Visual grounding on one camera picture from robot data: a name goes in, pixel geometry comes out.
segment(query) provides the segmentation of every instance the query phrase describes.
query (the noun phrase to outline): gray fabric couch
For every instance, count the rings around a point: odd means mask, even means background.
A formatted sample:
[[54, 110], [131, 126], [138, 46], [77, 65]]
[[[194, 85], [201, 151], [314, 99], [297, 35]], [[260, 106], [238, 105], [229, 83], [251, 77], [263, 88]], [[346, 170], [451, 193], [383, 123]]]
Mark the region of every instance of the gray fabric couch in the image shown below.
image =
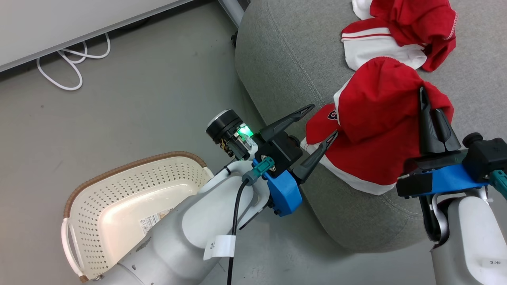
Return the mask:
[[[459, 14], [457, 48], [435, 72], [419, 73], [450, 97], [460, 139], [474, 131], [507, 138], [507, 6], [494, 0], [451, 5]], [[353, 74], [341, 30], [357, 20], [350, 0], [252, 1], [239, 27], [236, 68], [266, 123], [333, 101]], [[306, 121], [288, 131], [302, 139]], [[395, 189], [366, 194], [322, 166], [302, 189], [328, 234], [350, 251], [392, 251], [426, 238], [418, 200], [399, 198]]]

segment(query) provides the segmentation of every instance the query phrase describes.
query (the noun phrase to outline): gray floor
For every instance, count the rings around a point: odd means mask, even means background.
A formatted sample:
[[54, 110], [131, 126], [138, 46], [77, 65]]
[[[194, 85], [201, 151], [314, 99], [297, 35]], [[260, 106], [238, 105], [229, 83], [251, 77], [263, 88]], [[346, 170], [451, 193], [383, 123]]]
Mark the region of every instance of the gray floor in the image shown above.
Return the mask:
[[[51, 85], [33, 63], [0, 74], [0, 284], [79, 284], [63, 254], [60, 224], [80, 183], [176, 150], [217, 171], [229, 158], [204, 133], [210, 118], [233, 108], [252, 129], [262, 125], [236, 77], [229, 40], [235, 28], [222, 8], [180, 12], [112, 33], [107, 58], [78, 66], [84, 85], [76, 92]], [[62, 60], [43, 63], [61, 83], [76, 82]], [[505, 215], [504, 205], [495, 213]], [[434, 284], [430, 247], [349, 255], [307, 205], [284, 218], [265, 211], [238, 234], [234, 283]], [[227, 260], [203, 284], [224, 284], [224, 268]]]

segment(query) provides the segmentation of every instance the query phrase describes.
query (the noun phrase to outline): clothing logo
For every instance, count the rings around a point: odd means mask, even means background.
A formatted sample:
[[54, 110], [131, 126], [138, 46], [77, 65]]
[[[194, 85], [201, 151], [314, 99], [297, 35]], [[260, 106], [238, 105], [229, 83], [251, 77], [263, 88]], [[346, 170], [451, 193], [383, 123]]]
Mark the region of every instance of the clothing logo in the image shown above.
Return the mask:
[[331, 113], [329, 113], [328, 119], [338, 121], [338, 115], [336, 114], [336, 110], [333, 110]]

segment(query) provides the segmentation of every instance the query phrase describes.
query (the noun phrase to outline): red stripe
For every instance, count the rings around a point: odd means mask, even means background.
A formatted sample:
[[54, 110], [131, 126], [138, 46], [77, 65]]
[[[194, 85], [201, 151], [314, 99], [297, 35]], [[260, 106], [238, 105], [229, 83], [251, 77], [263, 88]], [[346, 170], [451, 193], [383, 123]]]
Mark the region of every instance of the red stripe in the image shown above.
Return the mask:
[[388, 33], [374, 33], [374, 34], [358, 35], [357, 37], [342, 37], [342, 39], [359, 39], [359, 38], [376, 37], [376, 36], [379, 36], [379, 35], [384, 35], [384, 36], [387, 36], [387, 37], [392, 37]]

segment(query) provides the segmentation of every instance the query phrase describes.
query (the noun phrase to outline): teal connector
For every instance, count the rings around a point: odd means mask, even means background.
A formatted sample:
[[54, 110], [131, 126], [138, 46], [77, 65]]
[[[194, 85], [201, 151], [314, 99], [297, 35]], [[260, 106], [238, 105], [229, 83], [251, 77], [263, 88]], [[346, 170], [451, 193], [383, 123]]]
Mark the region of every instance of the teal connector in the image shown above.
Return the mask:
[[257, 179], [259, 179], [259, 177], [261, 177], [273, 166], [275, 166], [275, 161], [268, 156], [263, 161], [258, 163], [252, 170], [243, 174], [241, 180], [245, 181], [248, 179], [248, 183], [246, 185], [251, 186], [257, 181]]
[[507, 175], [505, 172], [503, 170], [493, 171], [490, 181], [491, 185], [507, 200]]

